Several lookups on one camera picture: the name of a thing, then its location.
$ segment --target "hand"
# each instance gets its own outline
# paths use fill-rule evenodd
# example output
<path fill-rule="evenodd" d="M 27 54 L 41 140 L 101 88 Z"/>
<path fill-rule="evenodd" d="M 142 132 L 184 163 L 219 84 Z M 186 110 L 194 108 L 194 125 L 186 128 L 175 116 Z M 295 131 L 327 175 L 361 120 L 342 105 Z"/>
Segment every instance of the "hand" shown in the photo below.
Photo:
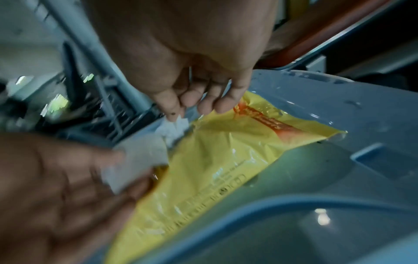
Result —
<path fill-rule="evenodd" d="M 239 102 L 270 38 L 277 0 L 84 0 L 84 6 L 128 81 L 175 120 L 197 103 L 208 114 Z"/>
<path fill-rule="evenodd" d="M 113 195 L 100 168 L 123 153 L 0 134 L 0 263 L 78 264 L 122 228 L 149 178 Z"/>

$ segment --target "yellow packet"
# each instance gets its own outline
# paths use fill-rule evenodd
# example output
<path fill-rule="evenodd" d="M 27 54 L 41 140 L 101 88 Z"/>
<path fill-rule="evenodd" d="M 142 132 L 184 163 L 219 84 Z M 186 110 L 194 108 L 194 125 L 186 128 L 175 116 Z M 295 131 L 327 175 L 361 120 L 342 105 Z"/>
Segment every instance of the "yellow packet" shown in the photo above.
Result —
<path fill-rule="evenodd" d="M 235 108 L 192 123 L 170 153 L 157 186 L 108 252 L 106 263 L 126 264 L 156 248 L 226 195 L 276 161 L 284 151 L 341 131 L 297 119 L 246 92 Z"/>

